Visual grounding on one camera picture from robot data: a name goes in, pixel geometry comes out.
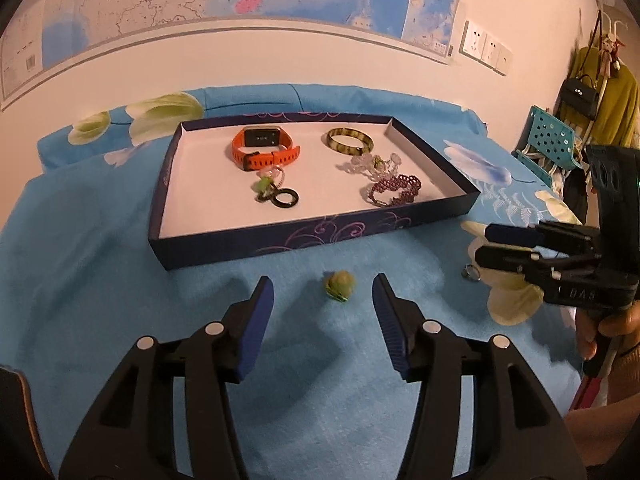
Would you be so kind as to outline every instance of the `orange smartwatch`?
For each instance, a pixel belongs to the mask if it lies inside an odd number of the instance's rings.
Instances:
[[[245,153],[240,148],[267,148],[284,146],[284,150],[271,153]],[[267,166],[286,166],[298,158],[300,146],[294,146],[289,135],[277,126],[247,126],[231,141],[231,153],[236,164],[245,171],[256,171]]]

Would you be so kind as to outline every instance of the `map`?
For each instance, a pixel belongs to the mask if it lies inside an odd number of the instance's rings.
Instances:
[[[110,41],[212,18],[288,18],[368,30],[445,59],[458,0],[24,0],[1,38],[2,98]]]

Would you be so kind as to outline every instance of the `human hand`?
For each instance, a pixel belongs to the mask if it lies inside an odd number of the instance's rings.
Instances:
[[[577,309],[575,313],[575,338],[578,352],[585,361],[593,359],[598,351],[594,341],[600,332],[606,337],[625,336],[619,352],[631,350],[640,343],[640,301],[634,301],[626,312],[613,314],[600,323],[591,319],[587,311]]]

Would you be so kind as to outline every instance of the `yellow green garment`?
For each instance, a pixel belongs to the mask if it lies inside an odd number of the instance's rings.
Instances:
[[[587,47],[581,49],[575,57],[570,77],[576,77],[587,50]],[[592,47],[582,74],[589,75],[596,81],[597,69],[598,49]],[[591,85],[588,77],[585,77],[582,82]],[[600,90],[602,82],[603,78],[600,78],[598,90]],[[640,104],[638,82],[631,71],[626,66],[621,65],[618,76],[609,79],[607,83],[602,104],[591,131],[591,142],[594,144],[629,146],[636,127],[638,104]],[[590,122],[584,115],[565,104],[561,104],[560,107],[560,120],[567,124],[581,126],[582,131],[586,131]]]

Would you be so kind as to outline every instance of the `electrical outlet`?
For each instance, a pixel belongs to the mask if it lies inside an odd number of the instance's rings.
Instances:
[[[491,68],[495,68],[498,64],[498,55],[500,54],[500,43],[495,38],[487,36],[484,42],[484,49],[482,50],[482,57],[480,60],[486,63]]]
[[[474,22],[466,22],[460,52],[474,59],[480,59],[485,39],[486,34],[481,27],[478,27]]]
[[[500,52],[498,53],[498,61],[495,65],[496,72],[507,75],[511,69],[511,63],[513,63],[513,52],[504,45],[501,45]]]

